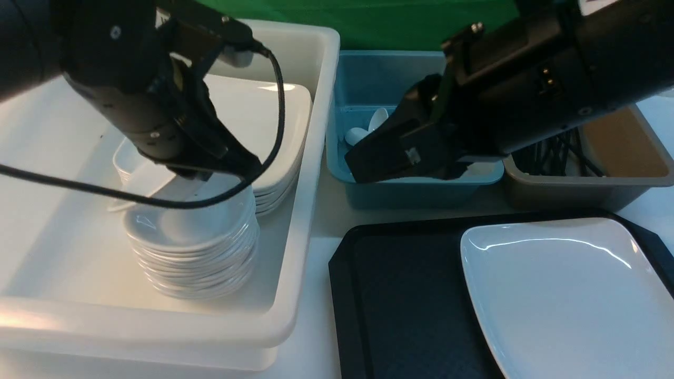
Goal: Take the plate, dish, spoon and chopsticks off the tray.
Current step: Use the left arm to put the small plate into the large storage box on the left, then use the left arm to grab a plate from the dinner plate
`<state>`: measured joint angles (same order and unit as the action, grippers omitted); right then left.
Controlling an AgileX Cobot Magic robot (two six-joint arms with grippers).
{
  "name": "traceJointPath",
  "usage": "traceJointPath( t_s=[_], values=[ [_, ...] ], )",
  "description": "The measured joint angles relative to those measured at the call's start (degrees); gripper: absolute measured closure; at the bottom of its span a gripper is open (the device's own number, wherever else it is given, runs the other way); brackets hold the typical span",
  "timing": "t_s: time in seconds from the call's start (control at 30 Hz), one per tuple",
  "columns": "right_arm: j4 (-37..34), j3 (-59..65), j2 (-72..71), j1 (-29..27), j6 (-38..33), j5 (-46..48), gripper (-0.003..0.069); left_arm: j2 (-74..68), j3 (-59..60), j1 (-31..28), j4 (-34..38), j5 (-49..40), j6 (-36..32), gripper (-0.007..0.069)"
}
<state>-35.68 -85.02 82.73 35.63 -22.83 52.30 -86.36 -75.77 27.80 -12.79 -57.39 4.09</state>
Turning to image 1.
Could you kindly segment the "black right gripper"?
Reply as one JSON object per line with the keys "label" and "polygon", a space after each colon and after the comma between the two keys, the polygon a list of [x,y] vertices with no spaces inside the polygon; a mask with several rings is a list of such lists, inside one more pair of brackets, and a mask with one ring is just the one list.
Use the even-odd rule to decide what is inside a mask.
{"label": "black right gripper", "polygon": [[470,163],[525,148],[527,135],[512,101],[526,48],[524,22],[489,33],[472,24],[443,41],[443,72],[415,83],[392,120],[345,154],[354,180],[458,179]]}

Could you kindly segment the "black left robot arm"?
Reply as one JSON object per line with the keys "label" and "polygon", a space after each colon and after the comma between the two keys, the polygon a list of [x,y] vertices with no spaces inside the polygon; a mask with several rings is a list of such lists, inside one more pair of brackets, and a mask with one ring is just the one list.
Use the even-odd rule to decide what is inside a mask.
{"label": "black left robot arm", "polygon": [[249,55],[248,25],[195,1],[2,1],[2,101],[62,76],[148,160],[246,177],[260,159],[217,117],[205,75]]}

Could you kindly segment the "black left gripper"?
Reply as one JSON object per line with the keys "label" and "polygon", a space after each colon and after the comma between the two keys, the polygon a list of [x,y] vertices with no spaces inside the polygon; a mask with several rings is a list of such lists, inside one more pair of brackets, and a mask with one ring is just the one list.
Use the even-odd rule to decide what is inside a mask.
{"label": "black left gripper", "polygon": [[205,72],[230,45],[178,32],[72,32],[63,41],[70,86],[150,161],[186,177],[249,178],[262,161],[217,117]]}

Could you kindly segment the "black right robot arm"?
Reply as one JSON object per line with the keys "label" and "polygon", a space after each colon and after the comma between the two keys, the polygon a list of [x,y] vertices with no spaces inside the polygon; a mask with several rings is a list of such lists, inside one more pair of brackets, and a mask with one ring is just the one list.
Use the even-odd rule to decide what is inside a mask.
{"label": "black right robot arm", "polygon": [[518,149],[672,88],[673,2],[517,1],[487,32],[445,39],[445,68],[345,154],[357,183],[455,179]]}

